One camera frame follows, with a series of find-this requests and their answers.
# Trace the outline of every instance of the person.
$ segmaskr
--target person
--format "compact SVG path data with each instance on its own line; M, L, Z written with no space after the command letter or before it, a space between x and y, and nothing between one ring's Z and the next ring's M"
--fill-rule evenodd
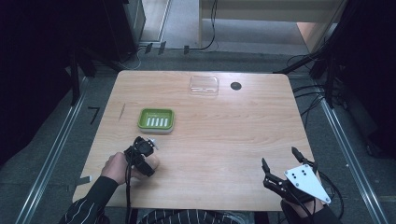
M155 169L159 161L156 157L148 157L147 163ZM125 170L128 162L121 152L109 157L102 169L101 175L91 187L88 194L74 202L67 212L61 217L60 224L74 223L110 223L108 217L105 216L105 207L114 191L119 185L125 183ZM132 176L142 178L136 169L132 170ZM282 209L292 214L289 218L296 220L295 223L310 223L307 213L294 203L282 200ZM315 223L341 223L328 206L324 206L318 199L316 202L306 203L305 206L309 212L315 213ZM145 215L139 223L223 223L237 224L238 218L227 213L215 211L204 211L197 209L188 210L154 210Z

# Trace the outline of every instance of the clear plastic container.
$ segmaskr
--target clear plastic container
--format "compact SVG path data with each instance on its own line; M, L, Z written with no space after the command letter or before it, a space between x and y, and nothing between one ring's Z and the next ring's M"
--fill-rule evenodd
M219 79L216 77L191 77L190 94L192 95L218 95Z

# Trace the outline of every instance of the metal frame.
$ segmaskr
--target metal frame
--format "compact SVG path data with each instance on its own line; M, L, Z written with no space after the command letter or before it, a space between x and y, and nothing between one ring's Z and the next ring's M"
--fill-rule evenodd
M344 154L346 162L350 168L350 172L352 173L352 176L355 179L359 191L361 192L361 197L366 203L367 209L373 219L373 222L389 223L385 212L382 209L381 204L379 203L378 198L376 197L376 194L366 177L366 174L361 168L361 164L359 163L358 158L354 153L353 147L352 145L350 145L347 139L347 135L345 134L335 111L331 109L329 105L324 101L321 101L321 106L324 113L326 114L327 119L329 120L330 125L332 126L335 138L340 145L341 151Z
M46 186L50 180L53 169L55 168L59 156L61 155L62 149L64 148L64 143L66 142L67 137L70 134L73 124L76 120L78 112L81 109L88 85L89 78L84 77L81 83L81 95L75 105L70 108L64 124L62 125L61 130L58 132L55 142L52 145L49 155L46 158L46 161L44 162L41 171L38 174L37 179L35 180L35 183L29 191L23 208L18 216L17 221L15 222L16 224L30 223L30 221L32 220L38 203L41 200L41 196L43 195L44 190L46 189Z

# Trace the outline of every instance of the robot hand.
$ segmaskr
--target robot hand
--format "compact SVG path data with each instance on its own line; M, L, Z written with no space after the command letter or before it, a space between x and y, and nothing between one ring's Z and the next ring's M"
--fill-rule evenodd
M267 162L262 158L262 169L265 172L265 178L262 181L264 186L291 203L308 203L315 198L330 203L330 197L315 175L318 165L306 159L295 147L291 148L291 152L303 165L285 171L286 180L271 174Z
M154 148L155 145L150 139L146 141L140 136L136 137L134 144L124 151L129 166L134 166L142 175L153 175L155 171L147 163L146 157L154 152Z

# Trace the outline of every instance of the green container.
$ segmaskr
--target green container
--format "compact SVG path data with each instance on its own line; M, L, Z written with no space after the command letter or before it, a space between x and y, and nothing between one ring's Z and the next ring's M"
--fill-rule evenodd
M175 113L171 109L144 108L137 126L142 133L170 133L174 119Z

